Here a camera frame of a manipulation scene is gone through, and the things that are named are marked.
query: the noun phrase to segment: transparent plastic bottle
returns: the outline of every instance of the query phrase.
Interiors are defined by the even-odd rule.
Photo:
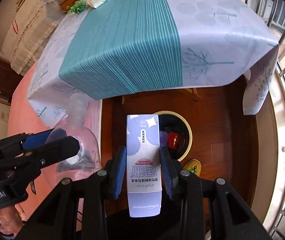
[[[72,94],[67,106],[67,123],[57,126],[46,142],[65,136],[73,136],[79,141],[77,155],[46,167],[42,170],[47,182],[55,187],[63,178],[73,181],[86,179],[101,169],[98,142],[91,130],[84,126],[89,97],[85,94]]]

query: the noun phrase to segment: wooden floor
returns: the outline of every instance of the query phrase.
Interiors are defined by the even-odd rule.
[[[153,91],[103,101],[102,163],[115,157],[126,145],[126,116],[170,110],[182,115],[191,126],[193,142],[182,165],[190,159],[202,164],[201,178],[224,177],[250,206],[258,173],[258,137],[254,116],[244,116],[242,100],[246,82],[240,77],[225,87],[197,89],[201,101],[172,90]],[[205,205],[205,218],[209,213]],[[125,209],[125,183],[116,203],[107,203],[107,215]]]

